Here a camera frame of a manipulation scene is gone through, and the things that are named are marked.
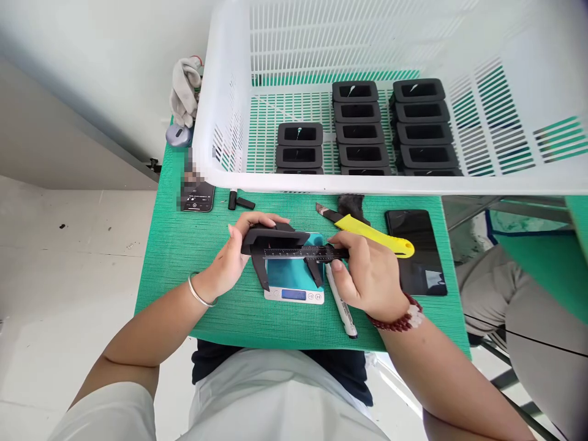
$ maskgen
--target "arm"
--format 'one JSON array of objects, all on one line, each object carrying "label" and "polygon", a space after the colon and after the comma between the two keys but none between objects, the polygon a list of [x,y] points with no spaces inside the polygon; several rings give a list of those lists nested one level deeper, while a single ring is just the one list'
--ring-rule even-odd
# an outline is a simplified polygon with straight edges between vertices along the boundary
[{"label": "arm", "polygon": [[[275,214],[244,213],[211,266],[192,278],[192,286],[208,303],[237,282],[249,256],[241,254],[243,236],[252,224],[273,227],[289,222]],[[208,308],[196,299],[187,282],[169,291],[129,321],[106,346],[90,370],[72,406],[89,393],[118,382],[135,382],[152,397],[157,390],[159,365],[183,343]]]},{"label": "arm", "polygon": [[[330,239],[349,248],[349,271],[333,261],[341,298],[371,317],[392,323],[408,310],[396,256],[388,248],[348,232]],[[380,330],[394,366],[421,402],[432,440],[533,440],[533,435],[488,380],[427,318],[406,332]]]}]

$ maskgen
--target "smartphone screen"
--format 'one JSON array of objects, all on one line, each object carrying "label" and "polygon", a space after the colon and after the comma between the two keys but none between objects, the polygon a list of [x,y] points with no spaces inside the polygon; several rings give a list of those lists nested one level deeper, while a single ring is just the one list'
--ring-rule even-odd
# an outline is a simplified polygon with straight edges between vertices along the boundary
[{"label": "smartphone screen", "polygon": [[415,246],[412,257],[398,259],[402,289],[410,295],[447,295],[445,276],[429,212],[387,211],[386,225],[390,236],[406,239]]},{"label": "smartphone screen", "polygon": [[214,186],[206,182],[190,183],[182,190],[182,211],[207,212],[213,208]]}]

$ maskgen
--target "white plastic basket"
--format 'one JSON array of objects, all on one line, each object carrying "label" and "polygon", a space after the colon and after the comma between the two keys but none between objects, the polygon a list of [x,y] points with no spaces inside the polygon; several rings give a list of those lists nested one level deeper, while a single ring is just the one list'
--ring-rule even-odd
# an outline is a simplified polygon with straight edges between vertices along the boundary
[{"label": "white plastic basket", "polygon": [[[205,74],[193,158],[215,186],[588,194],[582,0],[226,0],[213,13]],[[392,84],[416,77],[443,81],[465,176],[338,175],[331,84],[376,81],[391,151]],[[325,175],[273,173],[277,126],[291,121],[323,124]]]}]

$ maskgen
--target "tile floor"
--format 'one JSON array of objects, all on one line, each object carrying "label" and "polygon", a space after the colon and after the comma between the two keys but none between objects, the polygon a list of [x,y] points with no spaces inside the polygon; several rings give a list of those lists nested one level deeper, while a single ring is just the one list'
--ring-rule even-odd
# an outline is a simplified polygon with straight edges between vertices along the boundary
[{"label": "tile floor", "polygon": [[[3,441],[46,439],[132,317],[154,202],[155,192],[43,190],[0,176]],[[186,339],[162,365],[159,441],[187,429],[195,348]],[[374,419],[391,439],[425,440],[418,403],[380,372],[368,372]]]}]

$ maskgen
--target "dark pants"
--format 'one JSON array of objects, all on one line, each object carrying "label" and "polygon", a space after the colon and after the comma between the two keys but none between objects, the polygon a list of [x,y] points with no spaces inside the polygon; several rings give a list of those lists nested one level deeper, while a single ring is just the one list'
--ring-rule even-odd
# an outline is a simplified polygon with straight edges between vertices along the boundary
[{"label": "dark pants", "polygon": [[[225,346],[198,339],[198,350],[192,354],[192,384],[205,378],[241,347]],[[362,351],[346,349],[301,351],[329,372],[352,396],[366,406],[373,406],[372,394],[366,385],[366,357]]]}]

